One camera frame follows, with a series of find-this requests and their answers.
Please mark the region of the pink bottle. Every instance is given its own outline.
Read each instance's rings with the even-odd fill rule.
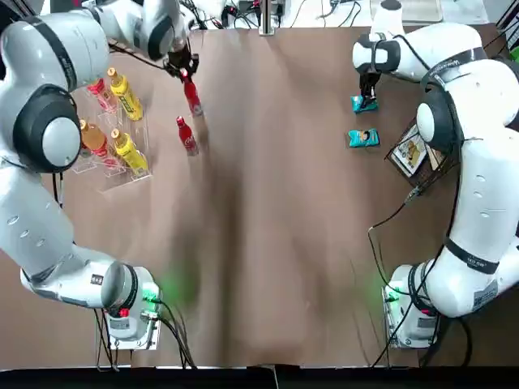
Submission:
[[[87,89],[97,98],[99,105],[106,111],[114,113],[117,110],[117,97],[105,86],[103,79],[98,79]]]

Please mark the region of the clear acrylic bottle rack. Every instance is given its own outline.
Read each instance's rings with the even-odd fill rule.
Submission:
[[[151,153],[148,138],[148,121],[146,113],[139,121],[132,121],[119,104],[115,112],[104,111],[97,103],[96,97],[86,90],[79,91],[76,97],[79,107],[79,117],[90,124],[96,124],[108,139],[109,157],[101,159],[95,154],[84,156],[80,153],[72,170],[77,174],[84,174],[85,178],[94,182],[95,187],[101,191],[107,191],[114,187],[123,186],[147,177],[151,177],[152,166]],[[135,144],[135,148],[146,158],[148,170],[134,173],[123,158],[117,155],[114,142],[110,133],[117,128],[122,133],[127,133]]]

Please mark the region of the metal pole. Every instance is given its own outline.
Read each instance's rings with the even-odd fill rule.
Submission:
[[[261,24],[259,34],[263,36],[274,35],[272,26],[272,0],[262,0],[261,2]]]

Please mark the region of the red bottle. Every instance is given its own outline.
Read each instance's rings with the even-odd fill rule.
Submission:
[[[88,85],[87,89],[97,98],[99,105],[106,112],[114,113],[117,111],[117,97],[105,86],[103,79],[98,79],[92,85]]]
[[[196,91],[196,86],[187,76],[185,69],[181,70],[182,81],[184,82],[184,95],[186,96],[187,103],[189,104],[189,110],[193,116],[199,116],[203,113],[202,104]]]
[[[191,128],[184,122],[184,118],[179,116],[177,118],[177,126],[178,126],[178,135],[180,136],[180,140],[182,140],[182,144],[186,148],[188,156],[196,156],[198,154],[198,145],[196,144],[195,137],[193,136],[193,131]]]

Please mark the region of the orange bottle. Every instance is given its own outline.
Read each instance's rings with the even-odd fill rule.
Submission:
[[[108,139],[97,125],[80,120],[79,128],[81,129],[81,142],[99,156],[104,165],[109,169],[122,167],[119,161],[110,154]]]

